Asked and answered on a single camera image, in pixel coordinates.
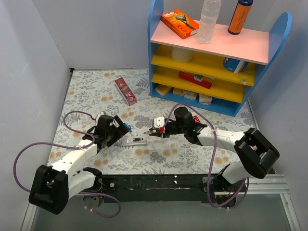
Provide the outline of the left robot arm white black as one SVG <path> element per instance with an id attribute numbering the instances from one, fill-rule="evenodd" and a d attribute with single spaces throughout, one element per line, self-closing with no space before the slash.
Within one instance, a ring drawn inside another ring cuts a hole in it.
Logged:
<path id="1" fill-rule="evenodd" d="M 101 171 L 84 164 L 129 133 L 129 128 L 118 116 L 101 115 L 95 121 L 73 151 L 36 170 L 29 194 L 31 204 L 57 215 L 71 197 L 81 192 L 88 195 L 103 192 Z"/>

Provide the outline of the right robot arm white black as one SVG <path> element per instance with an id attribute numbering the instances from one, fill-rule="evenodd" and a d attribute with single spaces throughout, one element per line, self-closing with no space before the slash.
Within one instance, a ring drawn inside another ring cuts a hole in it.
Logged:
<path id="1" fill-rule="evenodd" d="M 228 164 L 210 181 L 211 189 L 229 191 L 237 182 L 248 177 L 263 179 L 280 157 L 278 150 L 256 128 L 245 132 L 213 130 L 196 122 L 186 107 L 177 108 L 174 116 L 174 120 L 164 117 L 153 119 L 149 134 L 161 138 L 182 134 L 192 144 L 215 145 L 239 156 L 238 162 Z"/>

